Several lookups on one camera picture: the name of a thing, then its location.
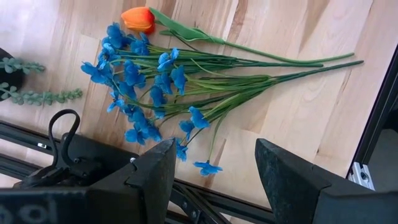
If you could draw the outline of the orange artificial tulip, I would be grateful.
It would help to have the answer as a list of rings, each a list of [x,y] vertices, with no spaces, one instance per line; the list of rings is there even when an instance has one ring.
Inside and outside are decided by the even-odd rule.
[[[161,35],[174,36],[184,42],[193,42],[200,40],[205,42],[211,42],[214,44],[227,45],[229,47],[234,47],[253,54],[262,55],[264,57],[271,58],[280,62],[299,63],[299,64],[322,63],[322,62],[341,60],[344,58],[349,58],[354,56],[354,53],[352,52],[334,57],[320,58],[314,60],[297,60],[297,59],[280,57],[266,52],[254,50],[242,45],[234,44],[232,42],[228,42],[227,40],[223,40],[219,37],[207,34],[206,32],[196,27],[187,27],[167,17],[165,14],[161,13],[160,11],[152,7],[131,8],[121,14],[121,19],[123,20],[124,25],[128,29],[131,29],[133,31],[143,32],[145,34],[152,34],[155,32],[155,26],[157,24],[160,24],[166,28],[165,30],[159,32],[159,34]]]

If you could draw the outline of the potted artificial succulent plant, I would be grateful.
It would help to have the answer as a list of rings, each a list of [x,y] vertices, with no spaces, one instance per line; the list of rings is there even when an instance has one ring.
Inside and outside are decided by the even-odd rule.
[[[23,91],[25,78],[30,74],[44,73],[45,67],[37,62],[15,58],[0,48],[0,101],[11,100],[18,105],[52,105],[67,103],[83,96],[81,89],[61,91]]]

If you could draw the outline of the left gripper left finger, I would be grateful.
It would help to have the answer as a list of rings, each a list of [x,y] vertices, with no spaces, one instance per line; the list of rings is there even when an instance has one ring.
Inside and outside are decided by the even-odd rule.
[[[0,224],[164,224],[175,159],[168,139],[87,187],[0,189]]]

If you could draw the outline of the silver metal bracket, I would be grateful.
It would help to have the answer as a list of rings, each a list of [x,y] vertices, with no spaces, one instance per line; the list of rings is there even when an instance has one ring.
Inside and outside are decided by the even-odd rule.
[[[366,187],[367,189],[375,191],[373,180],[366,164],[353,162],[351,169],[348,172],[348,180]]]

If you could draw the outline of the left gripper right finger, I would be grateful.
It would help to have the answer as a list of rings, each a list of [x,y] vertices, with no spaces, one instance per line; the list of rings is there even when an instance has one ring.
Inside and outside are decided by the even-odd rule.
[[[398,224],[398,191],[367,189],[266,139],[255,159],[277,224]]]

